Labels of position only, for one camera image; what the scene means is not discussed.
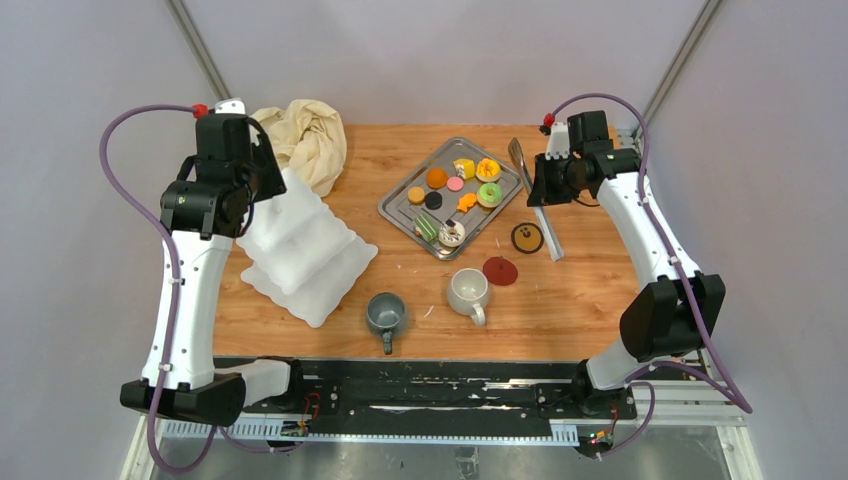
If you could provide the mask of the green frosted donut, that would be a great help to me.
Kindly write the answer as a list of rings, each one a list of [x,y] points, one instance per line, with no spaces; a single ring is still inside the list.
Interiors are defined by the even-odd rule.
[[[476,192],[477,203],[484,208],[494,209],[504,199],[502,188],[494,182],[483,183]]]

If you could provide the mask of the white three-tier dessert stand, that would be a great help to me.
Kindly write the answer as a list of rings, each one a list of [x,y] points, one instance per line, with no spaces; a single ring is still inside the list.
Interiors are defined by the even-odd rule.
[[[255,204],[236,244],[252,261],[240,278],[312,328],[321,327],[376,257],[290,168],[286,192]]]

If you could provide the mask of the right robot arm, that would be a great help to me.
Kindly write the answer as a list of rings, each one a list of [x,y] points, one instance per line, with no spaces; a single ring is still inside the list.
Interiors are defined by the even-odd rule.
[[[650,207],[652,193],[632,148],[618,148],[602,111],[557,121],[545,116],[545,152],[534,158],[528,206],[570,203],[587,192],[608,213],[637,273],[640,292],[619,320],[619,337],[602,353],[581,361],[571,400],[594,417],[623,396],[629,379],[651,366],[704,347],[721,309],[726,287],[705,274]]]

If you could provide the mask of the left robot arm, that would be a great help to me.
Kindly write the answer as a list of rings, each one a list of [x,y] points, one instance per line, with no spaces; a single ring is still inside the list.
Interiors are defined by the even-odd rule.
[[[221,278],[235,239],[256,204],[286,186],[267,134],[242,113],[197,113],[197,152],[160,198],[154,225],[164,271],[154,340],[139,379],[122,385],[122,406],[171,420],[228,427],[243,408],[268,400],[283,413],[306,400],[304,383],[282,359],[216,370],[212,340]]]

